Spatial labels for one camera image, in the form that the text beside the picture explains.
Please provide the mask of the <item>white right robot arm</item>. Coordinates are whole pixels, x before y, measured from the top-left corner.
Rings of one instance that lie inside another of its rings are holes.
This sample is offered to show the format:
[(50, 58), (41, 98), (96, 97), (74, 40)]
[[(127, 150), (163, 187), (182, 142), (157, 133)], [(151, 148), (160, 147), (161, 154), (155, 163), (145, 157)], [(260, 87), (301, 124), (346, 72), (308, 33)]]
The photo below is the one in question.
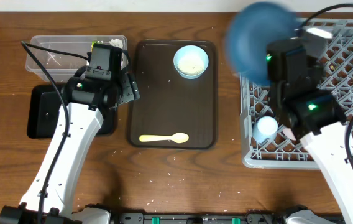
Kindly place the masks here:
[(324, 70), (300, 39), (267, 46), (270, 107), (310, 153), (337, 201), (346, 223), (353, 223), (353, 120), (329, 90), (318, 88)]

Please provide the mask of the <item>white paper wrapper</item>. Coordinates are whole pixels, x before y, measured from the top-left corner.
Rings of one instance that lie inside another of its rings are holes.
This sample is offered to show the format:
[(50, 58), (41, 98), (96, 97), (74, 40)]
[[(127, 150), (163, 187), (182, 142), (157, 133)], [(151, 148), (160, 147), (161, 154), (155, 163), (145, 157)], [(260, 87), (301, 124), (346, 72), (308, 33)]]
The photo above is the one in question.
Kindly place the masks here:
[(109, 44), (113, 47), (118, 47), (120, 49), (124, 48), (124, 43), (123, 43), (123, 40), (121, 40), (121, 39), (111, 39), (109, 41)]

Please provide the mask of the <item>light blue plastic cup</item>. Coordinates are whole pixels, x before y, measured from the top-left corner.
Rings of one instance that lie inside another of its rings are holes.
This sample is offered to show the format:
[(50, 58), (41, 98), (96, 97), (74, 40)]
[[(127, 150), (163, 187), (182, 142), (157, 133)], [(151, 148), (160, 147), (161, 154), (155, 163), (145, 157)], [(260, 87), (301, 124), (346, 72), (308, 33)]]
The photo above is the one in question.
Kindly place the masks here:
[(273, 141), (276, 138), (278, 123), (276, 119), (270, 116), (261, 117), (252, 128), (252, 137), (257, 144), (265, 141)]

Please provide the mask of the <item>pink plastic cup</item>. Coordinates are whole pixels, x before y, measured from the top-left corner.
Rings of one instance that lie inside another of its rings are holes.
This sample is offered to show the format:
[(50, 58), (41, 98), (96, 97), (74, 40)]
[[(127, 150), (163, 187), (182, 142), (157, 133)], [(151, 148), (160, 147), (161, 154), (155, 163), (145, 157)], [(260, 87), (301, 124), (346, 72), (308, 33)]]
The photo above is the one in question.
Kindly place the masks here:
[(288, 139), (291, 139), (292, 141), (296, 141), (296, 137), (290, 128), (284, 128), (282, 132)]

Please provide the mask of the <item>dark blue plate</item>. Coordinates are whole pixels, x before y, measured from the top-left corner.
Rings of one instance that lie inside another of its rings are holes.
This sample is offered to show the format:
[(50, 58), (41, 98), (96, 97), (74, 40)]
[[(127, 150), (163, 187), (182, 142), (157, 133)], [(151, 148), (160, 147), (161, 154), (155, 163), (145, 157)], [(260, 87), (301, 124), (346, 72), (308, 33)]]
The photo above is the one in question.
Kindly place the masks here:
[(295, 36), (298, 21), (293, 12), (272, 2), (257, 2), (232, 20), (225, 52), (234, 72), (257, 85), (269, 85), (267, 45)]

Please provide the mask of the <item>light blue bowl with rice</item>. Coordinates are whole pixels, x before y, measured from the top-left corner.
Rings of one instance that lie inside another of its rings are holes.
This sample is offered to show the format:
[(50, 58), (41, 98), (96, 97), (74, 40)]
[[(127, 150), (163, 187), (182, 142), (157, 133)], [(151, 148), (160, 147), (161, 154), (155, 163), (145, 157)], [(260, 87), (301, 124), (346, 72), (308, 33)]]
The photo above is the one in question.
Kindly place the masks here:
[(176, 51), (173, 64), (183, 78), (192, 80), (200, 77), (206, 71), (209, 57), (201, 47), (186, 45)]

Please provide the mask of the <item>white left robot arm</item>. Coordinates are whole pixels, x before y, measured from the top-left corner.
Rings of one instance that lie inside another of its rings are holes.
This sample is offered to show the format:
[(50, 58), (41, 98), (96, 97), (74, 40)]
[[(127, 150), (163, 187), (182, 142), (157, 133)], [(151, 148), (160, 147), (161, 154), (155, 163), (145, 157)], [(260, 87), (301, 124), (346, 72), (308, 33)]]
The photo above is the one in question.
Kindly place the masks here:
[(73, 212), (76, 184), (106, 113), (139, 97), (132, 73), (110, 80), (71, 77), (35, 180), (17, 207), (2, 208), (0, 223), (110, 223), (111, 212), (95, 205)]

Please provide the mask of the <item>green yellow snack packet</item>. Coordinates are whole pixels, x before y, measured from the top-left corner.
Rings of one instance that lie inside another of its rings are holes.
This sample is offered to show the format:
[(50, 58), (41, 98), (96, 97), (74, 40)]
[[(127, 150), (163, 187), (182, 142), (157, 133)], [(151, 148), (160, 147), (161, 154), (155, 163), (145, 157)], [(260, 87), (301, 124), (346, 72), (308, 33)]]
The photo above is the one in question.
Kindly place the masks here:
[(103, 41), (99, 41), (99, 40), (93, 41), (92, 44), (91, 44), (91, 50), (90, 50), (90, 52), (93, 51), (94, 44), (103, 44), (103, 43), (104, 43)]

